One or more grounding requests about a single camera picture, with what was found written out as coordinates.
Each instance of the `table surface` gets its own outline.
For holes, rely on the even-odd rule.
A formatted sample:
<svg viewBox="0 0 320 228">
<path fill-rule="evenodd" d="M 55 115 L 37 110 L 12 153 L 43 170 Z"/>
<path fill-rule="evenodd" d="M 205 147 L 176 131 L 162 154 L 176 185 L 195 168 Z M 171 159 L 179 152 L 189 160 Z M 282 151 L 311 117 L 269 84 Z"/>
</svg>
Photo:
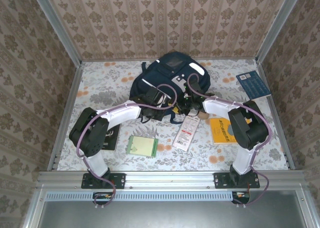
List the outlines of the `table surface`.
<svg viewBox="0 0 320 228">
<path fill-rule="evenodd" d="M 252 60 L 198 60 L 210 74 L 211 86 L 208 92 L 230 100 L 245 102 L 249 98 L 239 84 L 236 75 L 257 71 Z M 86 107 L 94 110 L 107 109 L 124 103 L 129 99 L 133 80 L 141 72 L 142 61 L 86 62 L 81 83 L 74 103 L 67 136 L 61 151 L 58 170 L 84 171 L 86 166 L 76 155 L 76 148 L 68 135 Z M 287 170 L 278 132 L 267 98 L 256 100 L 264 117 L 268 120 L 274 135 L 264 146 L 254 161 L 258 170 Z M 171 124 L 170 116 L 162 121 L 151 120 L 142 124 L 140 119 L 121 124 L 115 151 L 103 150 L 104 161 L 112 171 L 219 171 L 229 170 L 236 157 L 238 144 L 214 144 L 209 120 L 201 120 L 187 152 L 172 146 L 181 125 Z M 126 154 L 131 135 L 157 138 L 155 157 Z"/>
</svg>

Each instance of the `purple cable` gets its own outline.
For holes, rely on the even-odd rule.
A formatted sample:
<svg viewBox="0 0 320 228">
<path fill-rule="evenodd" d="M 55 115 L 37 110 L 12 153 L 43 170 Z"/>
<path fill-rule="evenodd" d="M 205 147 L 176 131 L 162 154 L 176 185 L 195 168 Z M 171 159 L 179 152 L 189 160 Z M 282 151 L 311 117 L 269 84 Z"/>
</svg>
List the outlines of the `purple cable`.
<svg viewBox="0 0 320 228">
<path fill-rule="evenodd" d="M 273 132 L 272 132 L 272 130 L 271 130 L 271 127 L 270 127 L 270 125 L 268 124 L 267 120 L 263 117 L 263 115 L 261 115 L 259 112 L 255 111 L 254 109 L 252 109 L 252 108 L 250 108 L 250 107 L 247 107 L 247 106 L 245 106 L 245 105 L 243 105 L 243 104 L 241 104 L 241 103 L 238 103 L 238 102 L 232 102 L 232 101 L 229 101 L 229 100 L 221 99 L 221 98 L 219 98 L 219 97 L 217 97 L 217 96 L 211 97 L 211 96 L 207 96 L 207 95 L 204 95 L 204 94 L 201 94 L 201 93 L 197 92 L 197 91 L 194 90 L 194 89 L 191 87 L 191 85 L 190 85 L 190 78 L 191 78 L 192 76 L 196 76 L 198 81 L 199 81 L 199 76 L 198 76 L 198 74 L 196 74 L 196 73 L 192 73 L 191 75 L 189 75 L 189 77 L 188 77 L 188 79 L 187 79 L 187 81 L 186 81 L 187 84 L 188 84 L 188 86 L 189 86 L 189 88 L 190 88 L 190 90 L 193 91 L 195 94 L 197 94 L 198 96 L 201 96 L 201 97 L 205 97 L 205 98 L 211 99 L 211 100 L 217 100 L 217 101 L 224 102 L 224 103 L 227 103 L 227 104 L 230 104 L 230 105 L 242 107 L 242 108 L 244 108 L 244 109 L 246 109 L 246 110 L 248 110 L 248 111 L 256 114 L 256 115 L 263 121 L 263 123 L 265 124 L 265 126 L 266 126 L 266 128 L 267 128 L 267 130 L 268 130 L 268 138 L 267 138 L 263 143 L 259 144 L 259 145 L 255 148 L 255 150 L 254 150 L 254 152 L 253 152 L 253 155 L 252 155 L 252 158 L 251 158 L 251 161 L 250 161 L 250 164 L 249 164 L 249 165 L 250 165 L 250 168 L 252 169 L 253 172 L 257 173 L 258 175 L 260 175 L 260 176 L 262 176 L 262 177 L 264 177 L 264 178 L 266 179 L 266 186 L 265 186 L 263 192 L 258 196 L 258 198 L 255 199 L 254 201 L 251 201 L 251 202 L 247 203 L 247 204 L 243 204 L 243 205 L 246 205 L 246 206 L 251 205 L 251 204 L 255 203 L 256 201 L 258 201 L 258 200 L 264 195 L 264 193 L 267 191 L 267 189 L 268 189 L 268 187 L 269 187 L 269 179 L 268 179 L 264 174 L 256 171 L 256 170 L 254 169 L 254 167 L 253 167 L 253 163 L 254 163 L 254 160 L 255 160 L 255 157 L 256 157 L 256 155 L 257 155 L 258 150 L 261 149 L 264 145 L 266 145 L 266 144 L 272 139 Z M 241 201 L 239 201 L 239 200 L 237 200 L 237 199 L 234 199 L 234 200 L 235 200 L 236 202 L 239 202 L 240 204 L 242 204 Z"/>
<path fill-rule="evenodd" d="M 114 111 L 114 110 L 117 110 L 117 109 L 119 109 L 119 108 L 123 108 L 123 107 L 147 107 L 147 108 L 151 108 L 151 109 L 155 109 L 155 110 L 167 110 L 167 109 L 170 109 L 171 107 L 173 107 L 173 106 L 176 104 L 177 98 L 178 98 L 178 95 L 177 95 L 176 90 L 175 90 L 171 85 L 168 85 L 168 84 L 160 84 L 160 85 L 158 85 L 156 88 L 158 89 L 158 88 L 160 88 L 160 87 L 169 87 L 171 90 L 173 90 L 173 93 L 174 93 L 174 101 L 173 101 L 173 103 L 172 103 L 171 105 L 169 105 L 169 106 L 167 106 L 167 107 L 155 107 L 155 106 L 148 105 L 148 104 L 129 103 L 129 104 L 122 104 L 122 105 L 119 105 L 119 106 L 112 107 L 112 108 L 110 108 L 110 109 L 108 109 L 108 110 L 105 110 L 105 111 L 97 114 L 95 117 L 93 117 L 93 118 L 88 122 L 88 124 L 85 126 L 85 128 L 83 129 L 83 132 L 81 133 L 81 135 L 80 135 L 80 137 L 79 137 L 78 143 L 76 144 L 76 150 L 75 150 L 77 156 L 78 156 L 79 158 L 85 158 L 85 155 L 84 155 L 84 154 L 83 154 L 83 155 L 80 154 L 80 144 L 81 144 L 81 142 L 82 142 L 82 140 L 83 140 L 83 138 L 84 138 L 87 130 L 89 129 L 89 127 L 90 127 L 90 126 L 92 125 L 92 123 L 95 122 L 95 120 L 98 119 L 99 117 L 101 117 L 101 116 L 103 116 L 103 115 L 105 115 L 105 114 L 107 114 L 107 113 L 109 113 L 109 112 L 112 112 L 112 111 Z M 94 172 L 91 170 L 91 168 L 90 168 L 88 162 L 86 161 L 86 159 L 83 159 L 83 162 L 84 162 L 85 166 L 88 168 L 88 170 L 90 171 L 90 173 L 91 173 L 95 178 L 97 178 L 97 179 L 99 179 L 99 180 L 101 180 L 101 181 L 107 182 L 108 184 L 110 184 L 110 185 L 112 186 L 112 189 L 113 189 L 112 196 L 111 196 L 110 200 L 105 204 L 105 206 L 109 205 L 110 202 L 114 199 L 114 197 L 115 197 L 115 195 L 116 195 L 116 187 L 115 187 L 115 185 L 114 185 L 112 182 L 110 182 L 109 180 L 104 179 L 104 178 L 98 176 L 96 173 L 94 173 Z M 97 200 L 97 196 L 96 196 L 95 199 L 94 199 L 94 204 L 95 204 L 95 205 L 97 205 L 96 200 Z"/>
</svg>

